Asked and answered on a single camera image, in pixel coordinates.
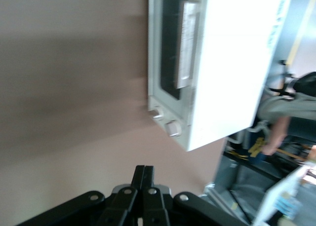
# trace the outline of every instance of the person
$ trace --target person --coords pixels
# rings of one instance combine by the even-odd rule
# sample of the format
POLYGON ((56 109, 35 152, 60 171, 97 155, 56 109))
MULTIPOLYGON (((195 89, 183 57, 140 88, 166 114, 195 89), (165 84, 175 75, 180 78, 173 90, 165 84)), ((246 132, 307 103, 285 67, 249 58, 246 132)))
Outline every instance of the person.
MULTIPOLYGON (((271 128, 269 141, 261 147, 261 153, 273 155, 288 135, 316 143, 316 121, 290 116, 279 117, 271 128)), ((316 160, 316 145, 312 147, 309 158, 316 160)))

